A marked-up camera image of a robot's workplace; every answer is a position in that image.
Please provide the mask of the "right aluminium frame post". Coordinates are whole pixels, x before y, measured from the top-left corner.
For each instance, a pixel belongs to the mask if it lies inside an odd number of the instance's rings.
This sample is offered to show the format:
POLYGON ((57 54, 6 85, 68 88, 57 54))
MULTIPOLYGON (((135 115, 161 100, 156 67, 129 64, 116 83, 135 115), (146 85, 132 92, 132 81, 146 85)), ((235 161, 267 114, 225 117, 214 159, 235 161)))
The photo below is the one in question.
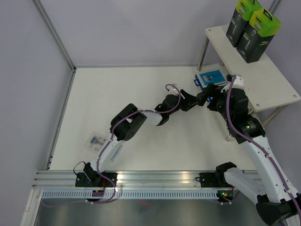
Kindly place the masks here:
POLYGON ((279 8, 282 0, 273 0, 269 7, 269 12, 274 14, 279 8))

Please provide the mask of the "white two-tier shelf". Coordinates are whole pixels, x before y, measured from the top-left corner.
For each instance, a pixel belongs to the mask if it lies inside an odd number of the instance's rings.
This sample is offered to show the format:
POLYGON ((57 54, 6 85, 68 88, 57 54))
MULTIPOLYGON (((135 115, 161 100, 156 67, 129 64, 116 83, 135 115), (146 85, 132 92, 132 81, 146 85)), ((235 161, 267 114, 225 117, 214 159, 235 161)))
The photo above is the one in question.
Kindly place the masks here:
POLYGON ((244 79, 251 111, 259 113, 271 110, 271 113, 261 121, 263 127, 267 128, 286 107, 298 103, 301 96, 267 54, 263 54, 255 63, 246 63, 226 37, 227 28, 227 25, 221 25, 204 30, 204 43, 195 74, 216 70, 240 74, 244 79), (209 44, 213 46, 220 61, 216 64, 204 65, 209 44))

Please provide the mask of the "aluminium front rail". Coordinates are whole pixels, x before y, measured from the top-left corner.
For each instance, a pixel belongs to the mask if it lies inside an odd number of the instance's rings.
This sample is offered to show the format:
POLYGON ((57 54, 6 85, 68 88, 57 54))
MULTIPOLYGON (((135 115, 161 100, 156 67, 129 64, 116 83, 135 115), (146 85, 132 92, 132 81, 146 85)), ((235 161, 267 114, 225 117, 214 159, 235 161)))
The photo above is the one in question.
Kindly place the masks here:
MULTIPOLYGON (((120 189, 198 189, 200 183, 194 180, 199 173, 210 171, 107 171, 116 172, 115 186, 120 189)), ((80 189, 75 187, 77 173, 71 170, 41 170, 35 175, 33 189, 80 189)))

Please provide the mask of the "clear blue razor blister pack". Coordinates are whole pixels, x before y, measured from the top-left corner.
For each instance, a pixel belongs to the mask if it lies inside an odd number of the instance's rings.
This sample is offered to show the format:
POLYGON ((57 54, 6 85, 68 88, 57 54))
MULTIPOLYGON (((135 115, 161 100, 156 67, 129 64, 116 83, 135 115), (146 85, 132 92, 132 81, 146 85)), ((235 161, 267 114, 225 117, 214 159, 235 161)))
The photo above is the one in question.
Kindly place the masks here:
POLYGON ((93 153, 98 153, 98 151, 102 148, 106 140, 107 137, 105 135, 94 131, 84 143, 84 147, 93 153))

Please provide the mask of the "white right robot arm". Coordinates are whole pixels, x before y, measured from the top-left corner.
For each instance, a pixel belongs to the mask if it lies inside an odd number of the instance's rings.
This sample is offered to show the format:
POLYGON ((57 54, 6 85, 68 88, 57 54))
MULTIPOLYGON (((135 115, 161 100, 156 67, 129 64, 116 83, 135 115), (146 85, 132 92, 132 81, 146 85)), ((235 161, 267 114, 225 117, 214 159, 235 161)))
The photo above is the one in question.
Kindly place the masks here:
POLYGON ((301 193, 290 183, 270 148, 265 130, 260 122, 249 114, 248 98, 242 89, 209 84, 197 95, 198 105, 208 98, 209 110, 221 114, 230 134, 244 149, 262 183, 259 184, 234 163, 227 162, 216 167, 215 181, 220 186, 237 188, 254 204, 265 224, 277 222, 288 226, 301 224, 301 193))

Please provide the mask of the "aluminium frame post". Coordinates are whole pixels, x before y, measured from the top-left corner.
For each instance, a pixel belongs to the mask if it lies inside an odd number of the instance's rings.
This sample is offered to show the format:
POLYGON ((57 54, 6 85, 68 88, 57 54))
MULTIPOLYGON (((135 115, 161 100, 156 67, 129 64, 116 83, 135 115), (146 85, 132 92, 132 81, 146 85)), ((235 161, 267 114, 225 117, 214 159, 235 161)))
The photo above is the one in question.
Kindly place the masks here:
POLYGON ((74 65, 42 2, 40 0, 32 0, 32 3, 35 6, 39 16, 41 17, 43 23, 45 24, 47 30, 49 31, 51 37, 53 38, 67 65, 70 67, 71 71, 74 72, 76 70, 76 66, 74 65))
POLYGON ((282 0, 273 0, 269 7, 269 12, 274 14, 279 8, 282 0))

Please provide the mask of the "left aluminium frame post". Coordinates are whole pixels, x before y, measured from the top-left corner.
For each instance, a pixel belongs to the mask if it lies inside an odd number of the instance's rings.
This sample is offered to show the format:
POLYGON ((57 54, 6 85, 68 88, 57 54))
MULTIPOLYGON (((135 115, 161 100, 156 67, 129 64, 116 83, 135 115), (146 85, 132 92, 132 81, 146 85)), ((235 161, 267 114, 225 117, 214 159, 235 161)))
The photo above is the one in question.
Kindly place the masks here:
POLYGON ((35 6, 39 16, 41 17, 43 23, 45 24, 47 30, 49 31, 51 37, 53 38, 67 65, 70 67, 71 71, 74 72, 76 70, 76 66, 74 65, 42 2, 40 0, 32 0, 32 3, 35 6))

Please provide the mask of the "green black Gillette box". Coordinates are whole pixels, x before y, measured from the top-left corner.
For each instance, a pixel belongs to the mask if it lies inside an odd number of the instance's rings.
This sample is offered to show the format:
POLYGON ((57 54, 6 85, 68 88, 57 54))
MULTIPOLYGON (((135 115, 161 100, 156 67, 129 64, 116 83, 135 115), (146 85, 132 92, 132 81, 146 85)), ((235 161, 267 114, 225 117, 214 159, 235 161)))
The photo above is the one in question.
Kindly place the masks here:
POLYGON ((281 25, 282 23, 264 8, 253 12, 237 46, 237 51, 246 63, 259 61, 281 25))
POLYGON ((237 47, 253 13, 262 9, 257 0, 239 0, 228 26, 226 36, 233 47, 237 47))

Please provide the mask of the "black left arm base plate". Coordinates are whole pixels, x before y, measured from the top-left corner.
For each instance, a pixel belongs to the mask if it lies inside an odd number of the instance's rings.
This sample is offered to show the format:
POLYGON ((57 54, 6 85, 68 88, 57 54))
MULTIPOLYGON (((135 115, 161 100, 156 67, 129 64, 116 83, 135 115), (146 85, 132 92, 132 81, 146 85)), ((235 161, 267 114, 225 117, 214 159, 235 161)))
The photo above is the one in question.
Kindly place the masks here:
POLYGON ((98 174, 96 175, 95 179, 89 180, 88 177, 85 175, 84 172, 80 172, 77 174, 75 187, 113 187, 117 182, 118 174, 116 172, 105 172, 103 176, 109 178, 113 184, 108 180, 105 179, 98 174))

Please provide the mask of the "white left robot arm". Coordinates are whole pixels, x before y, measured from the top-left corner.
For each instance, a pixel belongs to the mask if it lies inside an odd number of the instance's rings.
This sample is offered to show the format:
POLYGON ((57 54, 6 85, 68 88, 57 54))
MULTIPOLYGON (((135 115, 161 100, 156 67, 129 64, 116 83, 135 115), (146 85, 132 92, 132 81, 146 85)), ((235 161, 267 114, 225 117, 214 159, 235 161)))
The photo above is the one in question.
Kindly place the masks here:
POLYGON ((100 148, 97 156, 85 163, 83 179, 91 186, 99 186, 103 180, 106 164, 112 161, 121 150, 122 145, 134 137, 143 124, 161 126, 165 124, 171 114, 182 110, 190 110, 197 105, 198 99, 183 89, 168 84, 168 94, 162 103, 154 109, 142 109, 134 104, 128 104, 119 114, 111 120, 108 139, 100 148))

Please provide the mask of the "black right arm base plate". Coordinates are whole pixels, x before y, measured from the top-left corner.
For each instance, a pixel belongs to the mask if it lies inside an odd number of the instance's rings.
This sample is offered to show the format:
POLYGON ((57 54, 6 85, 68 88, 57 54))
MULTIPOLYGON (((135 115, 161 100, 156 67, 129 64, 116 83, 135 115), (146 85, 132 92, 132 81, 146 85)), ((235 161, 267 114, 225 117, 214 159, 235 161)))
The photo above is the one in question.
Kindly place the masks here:
POLYGON ((241 182, 236 175, 230 172, 203 172, 199 173, 194 180, 200 183, 202 188, 231 188, 241 182))

